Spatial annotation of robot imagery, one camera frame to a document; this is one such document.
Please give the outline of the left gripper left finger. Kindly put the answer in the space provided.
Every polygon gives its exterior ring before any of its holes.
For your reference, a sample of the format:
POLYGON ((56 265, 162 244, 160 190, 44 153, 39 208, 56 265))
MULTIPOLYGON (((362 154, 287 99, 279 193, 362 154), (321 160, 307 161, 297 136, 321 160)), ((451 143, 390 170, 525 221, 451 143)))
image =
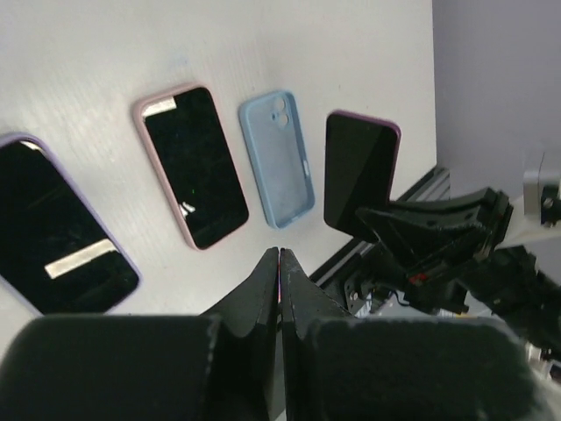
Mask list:
POLYGON ((1 363, 4 420, 266 420, 280 252, 199 316, 45 316, 1 363))

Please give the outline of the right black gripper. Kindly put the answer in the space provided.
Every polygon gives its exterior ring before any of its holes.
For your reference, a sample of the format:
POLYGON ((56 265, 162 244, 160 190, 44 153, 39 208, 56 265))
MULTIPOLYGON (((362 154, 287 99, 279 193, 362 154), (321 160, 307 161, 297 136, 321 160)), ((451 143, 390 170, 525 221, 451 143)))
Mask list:
POLYGON ((472 296, 532 345, 560 349, 560 286, 523 246, 491 253, 511 218, 504 192, 486 188, 396 213, 389 203, 356 215, 404 270, 414 307, 463 314, 472 296))

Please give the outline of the light blue phone case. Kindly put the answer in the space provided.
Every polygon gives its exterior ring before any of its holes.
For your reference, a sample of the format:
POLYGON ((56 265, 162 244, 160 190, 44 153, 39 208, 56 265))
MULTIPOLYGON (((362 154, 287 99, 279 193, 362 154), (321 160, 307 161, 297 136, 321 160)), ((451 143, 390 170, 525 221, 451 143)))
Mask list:
POLYGON ((238 120, 269 226, 280 230, 315 205, 294 95, 275 90, 240 105, 238 120))

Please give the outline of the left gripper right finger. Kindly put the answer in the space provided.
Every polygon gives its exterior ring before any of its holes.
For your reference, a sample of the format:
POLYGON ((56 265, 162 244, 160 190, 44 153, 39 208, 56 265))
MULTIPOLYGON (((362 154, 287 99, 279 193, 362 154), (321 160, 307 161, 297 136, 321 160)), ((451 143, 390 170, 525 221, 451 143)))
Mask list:
POLYGON ((522 346, 487 318, 355 318, 280 251, 290 420, 545 420, 522 346))

